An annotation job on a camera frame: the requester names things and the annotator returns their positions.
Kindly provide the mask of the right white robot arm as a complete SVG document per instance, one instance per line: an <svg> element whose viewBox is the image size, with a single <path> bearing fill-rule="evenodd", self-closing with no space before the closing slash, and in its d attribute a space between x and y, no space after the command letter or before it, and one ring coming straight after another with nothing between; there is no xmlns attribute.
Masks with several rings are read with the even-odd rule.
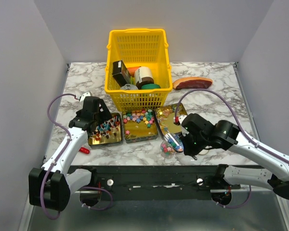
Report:
<svg viewBox="0 0 289 231"><path fill-rule="evenodd" d="M289 155L259 142L227 120L212 124L198 114L189 114L175 117L174 123L181 127L185 155L194 156L206 148L223 149L260 166L256 169L228 165L212 176L216 188L246 184L272 190L289 200Z"/></svg>

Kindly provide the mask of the gold jar lid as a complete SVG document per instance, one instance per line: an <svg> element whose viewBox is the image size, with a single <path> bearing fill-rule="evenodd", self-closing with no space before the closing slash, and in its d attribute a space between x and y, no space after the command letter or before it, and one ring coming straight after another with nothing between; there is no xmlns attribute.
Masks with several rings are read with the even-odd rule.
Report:
<svg viewBox="0 0 289 231"><path fill-rule="evenodd" d="M198 153L198 155L206 155L208 152L209 152L209 147L207 147L207 148L203 149L202 151L200 151Z"/></svg>

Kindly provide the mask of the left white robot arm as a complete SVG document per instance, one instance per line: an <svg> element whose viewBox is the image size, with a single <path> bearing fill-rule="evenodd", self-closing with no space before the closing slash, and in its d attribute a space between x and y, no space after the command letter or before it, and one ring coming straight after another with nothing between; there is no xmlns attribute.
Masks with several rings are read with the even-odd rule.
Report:
<svg viewBox="0 0 289 231"><path fill-rule="evenodd" d="M29 203L40 206L45 213L48 209L62 212L71 194L82 187L92 190L97 185L96 176L89 170L80 168L71 174L68 170L95 128L110 120L112 115L103 99L83 94L79 101L82 108L68 127L62 128L66 136L58 149L41 168L33 168L28 176Z"/></svg>

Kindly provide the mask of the gold candy tin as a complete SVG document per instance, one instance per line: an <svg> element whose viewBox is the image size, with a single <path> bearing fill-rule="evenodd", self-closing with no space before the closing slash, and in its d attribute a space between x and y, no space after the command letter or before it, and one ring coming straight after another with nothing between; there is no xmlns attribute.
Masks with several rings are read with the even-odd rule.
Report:
<svg viewBox="0 0 289 231"><path fill-rule="evenodd" d="M154 116L157 122L157 128L161 134L162 139L165 135L169 133L174 133L179 135L181 133L181 128L178 125L175 125L175 111L177 104L166 105L157 109L154 109Z"/></svg>
<svg viewBox="0 0 289 231"><path fill-rule="evenodd" d="M102 146L121 145L122 121L119 113L112 113L112 118L98 125L88 139L88 145L93 149Z"/></svg>
<svg viewBox="0 0 289 231"><path fill-rule="evenodd" d="M154 140L158 137L152 109L123 111L121 115L126 143Z"/></svg>

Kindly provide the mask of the metal candy scoop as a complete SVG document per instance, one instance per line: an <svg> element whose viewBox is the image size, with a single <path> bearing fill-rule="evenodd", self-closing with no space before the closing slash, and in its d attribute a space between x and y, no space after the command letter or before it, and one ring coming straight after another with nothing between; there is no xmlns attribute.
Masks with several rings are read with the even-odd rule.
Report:
<svg viewBox="0 0 289 231"><path fill-rule="evenodd" d="M164 139L175 152L182 153L184 151L184 145L177 134L167 133L165 134Z"/></svg>

